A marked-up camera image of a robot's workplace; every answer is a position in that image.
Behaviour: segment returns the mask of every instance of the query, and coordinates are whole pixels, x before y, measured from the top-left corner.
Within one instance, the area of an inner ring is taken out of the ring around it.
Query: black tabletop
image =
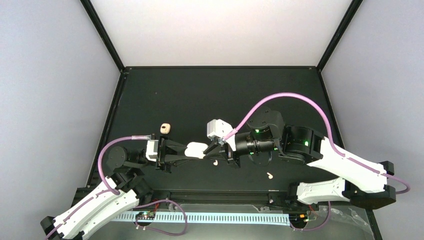
[[[108,142],[131,135],[159,135],[161,124],[169,123],[172,140],[182,144],[209,144],[206,136],[209,121],[222,119],[235,127],[259,100],[280,92],[298,93],[315,101],[329,117],[332,131],[336,130],[315,68],[133,67],[127,71]],[[327,135],[320,115],[301,100],[285,97],[265,105],[280,111],[288,125],[305,126]],[[340,143],[336,134],[334,142]],[[140,149],[146,143],[127,141],[120,145]],[[254,160],[266,162],[268,154],[254,156]],[[285,191],[292,182],[336,178],[321,169],[285,163],[277,155],[266,167],[256,166],[242,157],[240,169],[199,160],[173,167],[171,174],[154,167],[146,167],[143,172],[154,190]]]

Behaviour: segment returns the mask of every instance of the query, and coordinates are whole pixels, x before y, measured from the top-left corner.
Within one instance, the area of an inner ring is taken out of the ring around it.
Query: light blue strip
[[[126,211],[112,221],[135,222],[139,211]],[[289,215],[282,213],[186,212],[190,224],[266,224],[289,226]],[[154,218],[139,219],[139,223],[184,223],[181,212],[156,212]]]

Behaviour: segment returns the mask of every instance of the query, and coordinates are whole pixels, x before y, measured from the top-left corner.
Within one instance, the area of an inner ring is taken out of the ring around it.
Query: white ceiling panel
[[[351,0],[91,0],[125,66],[316,66]]]

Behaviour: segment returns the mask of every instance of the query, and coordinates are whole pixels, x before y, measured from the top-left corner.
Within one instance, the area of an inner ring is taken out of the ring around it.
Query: wire
[[[122,141],[127,141],[127,140],[150,140],[151,136],[150,135],[134,135],[134,136],[124,136],[124,137],[120,137],[117,138],[115,140],[112,140],[111,142],[109,142],[108,144],[106,144],[103,149],[100,151],[100,154],[98,155],[98,159],[97,159],[97,169],[98,169],[98,174],[100,175],[101,181],[104,183],[104,185],[106,185],[106,188],[111,191],[113,194],[115,195],[119,195],[120,192],[114,188],[112,188],[109,183],[106,181],[105,178],[105,174],[103,173],[103,166],[102,166],[102,159],[103,159],[103,155],[105,155],[106,150],[119,142]]]
[[[313,212],[315,215],[318,215],[317,212],[312,208],[311,205],[309,205],[309,209],[311,210],[311,212]]]
[[[186,215],[186,212],[183,210],[183,208],[180,205],[178,205],[176,202],[174,202],[172,200],[168,200],[168,199],[163,199],[163,200],[153,201],[153,202],[145,204],[145,205],[136,206],[134,208],[135,209],[142,209],[142,208],[146,208],[148,206],[160,204],[160,203],[171,203],[171,204],[174,204],[177,208],[179,208],[179,210],[181,210],[182,215],[184,215],[184,229],[180,233],[172,233],[172,232],[163,231],[163,230],[160,230],[160,229],[157,229],[157,228],[154,228],[154,227],[144,226],[143,230],[145,230],[145,229],[152,230],[152,231],[155,231],[155,232],[158,232],[158,233],[161,233],[161,234],[166,234],[168,236],[173,236],[173,237],[177,237],[177,236],[181,236],[181,235],[185,234],[186,231],[187,231],[187,227],[189,225],[189,223],[187,222],[187,215]],[[138,223],[139,218],[140,217],[137,217],[137,219],[135,220],[135,226],[137,228],[140,226],[139,223]]]
[[[252,155],[248,155],[248,157],[249,157],[249,160],[254,164],[254,165],[256,165],[256,166],[258,166],[258,167],[267,167],[270,163],[271,163],[271,161],[273,160],[273,154],[271,153],[271,152],[268,152],[268,163],[266,163],[266,165],[261,165],[261,163],[256,163],[254,160],[253,160],[253,157],[252,157]]]
[[[156,204],[154,205],[153,212],[154,212],[154,213],[156,213],[156,211],[158,210],[158,208],[159,208],[159,203],[156,203]]]
[[[102,194],[111,192],[110,190],[103,190],[99,193],[96,193],[95,195],[98,197]],[[81,203],[78,207],[76,207],[67,217],[63,219],[63,223],[58,224],[55,228],[53,228],[44,238],[44,240],[48,240],[54,232],[56,232],[63,224],[66,223],[78,210],[80,210],[84,205],[88,204],[91,200],[95,199],[94,197],[90,197],[89,199],[85,200],[83,203]]]
[[[293,226],[293,224],[290,222],[290,227],[294,231],[301,231],[301,232],[318,230],[318,229],[324,227],[330,221],[330,216],[331,216],[331,203],[328,202],[328,214],[327,214],[327,217],[325,218],[324,222],[321,223],[319,226],[316,226],[316,227],[313,227],[313,228],[308,228],[308,229],[303,229],[303,228],[297,228],[297,227]]]
[[[256,103],[252,109],[247,113],[247,115],[243,118],[243,120],[241,120],[241,122],[237,125],[236,128],[234,128],[231,132],[229,132],[226,136],[224,136],[222,138],[223,141],[226,141],[227,139],[229,139],[230,137],[232,137],[233,135],[235,135],[242,127],[243,125],[249,120],[249,118],[251,117],[251,115],[264,103],[268,102],[271,99],[276,99],[276,98],[282,98],[282,97],[291,97],[291,98],[296,98],[296,99],[300,99],[302,101],[307,102],[308,104],[310,104],[318,113],[319,115],[321,115],[322,120],[324,120],[325,123],[325,127],[327,129],[327,135],[328,135],[328,139],[329,139],[329,143],[331,145],[331,148],[334,150],[334,152],[336,152],[338,155],[345,157],[346,155],[344,153],[342,153],[341,151],[339,151],[336,148],[336,145],[334,144],[333,141],[333,135],[332,135],[332,131],[331,131],[331,127],[330,127],[330,122],[329,119],[327,118],[326,114],[324,113],[324,111],[320,108],[320,106],[318,106],[314,101],[312,101],[311,99],[307,98],[306,96],[294,93],[294,92],[280,92],[280,93],[275,93],[272,95],[269,95],[267,97],[264,97],[262,100],[260,100],[258,103]],[[352,161],[355,164],[358,164],[359,166],[362,166],[376,174],[382,175],[388,179],[393,179],[395,181],[398,181],[399,183],[405,185],[405,189],[401,190],[401,191],[397,191],[396,194],[404,194],[407,193],[411,190],[411,186],[409,183],[407,183],[405,180],[396,177],[396,176],[392,176],[390,174],[387,173],[381,173],[380,171],[352,158],[352,157],[348,157],[348,160]]]

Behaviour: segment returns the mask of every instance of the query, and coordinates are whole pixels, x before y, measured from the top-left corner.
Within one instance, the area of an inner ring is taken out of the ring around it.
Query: red wire
[[[317,212],[312,208],[312,206],[311,205],[309,205],[309,209],[315,214],[315,215],[318,215],[317,214]]]
[[[152,202],[156,202],[158,199],[157,198],[155,198],[155,199],[153,199],[152,200]],[[153,210],[153,212],[155,213],[156,212],[156,210],[158,210],[158,208],[159,208],[159,203],[156,203],[155,205],[154,205],[154,210]]]

